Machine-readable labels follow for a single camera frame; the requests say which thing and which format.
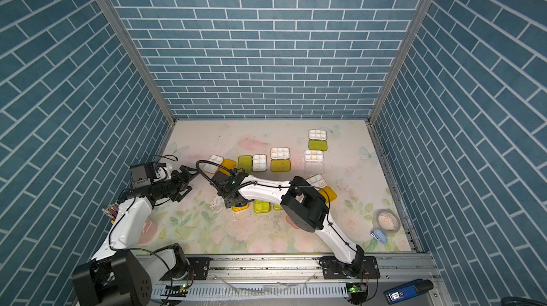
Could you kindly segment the small orange pillbox front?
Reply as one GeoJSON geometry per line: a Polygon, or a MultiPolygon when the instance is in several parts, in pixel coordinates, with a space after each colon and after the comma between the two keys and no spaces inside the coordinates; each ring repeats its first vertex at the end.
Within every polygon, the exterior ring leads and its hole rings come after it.
{"type": "Polygon", "coordinates": [[[246,204],[243,205],[243,206],[232,206],[232,210],[233,210],[233,212],[235,212],[235,213],[244,211],[244,210],[246,210],[246,209],[248,209],[248,208],[249,208],[249,204],[248,204],[248,203],[246,203],[246,204]]]}

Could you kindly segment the green pillbox sideways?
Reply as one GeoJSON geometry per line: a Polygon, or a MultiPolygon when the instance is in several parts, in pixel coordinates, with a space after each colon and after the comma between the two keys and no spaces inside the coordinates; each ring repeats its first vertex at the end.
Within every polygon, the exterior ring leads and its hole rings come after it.
{"type": "Polygon", "coordinates": [[[267,156],[265,154],[243,155],[238,158],[237,168],[250,172],[265,172],[267,170],[267,156]]]}

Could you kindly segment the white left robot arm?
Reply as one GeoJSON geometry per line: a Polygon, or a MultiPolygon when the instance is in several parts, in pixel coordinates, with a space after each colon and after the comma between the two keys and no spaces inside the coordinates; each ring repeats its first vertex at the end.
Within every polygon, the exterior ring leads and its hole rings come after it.
{"type": "Polygon", "coordinates": [[[131,187],[118,198],[118,213],[106,239],[71,276],[80,305],[169,305],[168,296],[153,296],[154,285],[162,278],[188,274],[189,262],[180,245],[151,251],[139,248],[138,242],[157,203],[184,199],[197,170],[148,162],[131,166],[130,171],[131,187]]]}

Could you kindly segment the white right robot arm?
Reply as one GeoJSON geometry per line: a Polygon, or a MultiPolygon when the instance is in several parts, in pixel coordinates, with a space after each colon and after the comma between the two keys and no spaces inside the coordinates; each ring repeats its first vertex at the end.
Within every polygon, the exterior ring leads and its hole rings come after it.
{"type": "Polygon", "coordinates": [[[364,266],[364,250],[342,232],[330,216],[330,201],[306,179],[296,176],[290,181],[272,181],[242,172],[218,172],[209,183],[228,209],[250,201],[281,206],[299,229],[317,234],[331,249],[336,260],[330,266],[342,276],[364,278],[370,272],[364,266]]]}

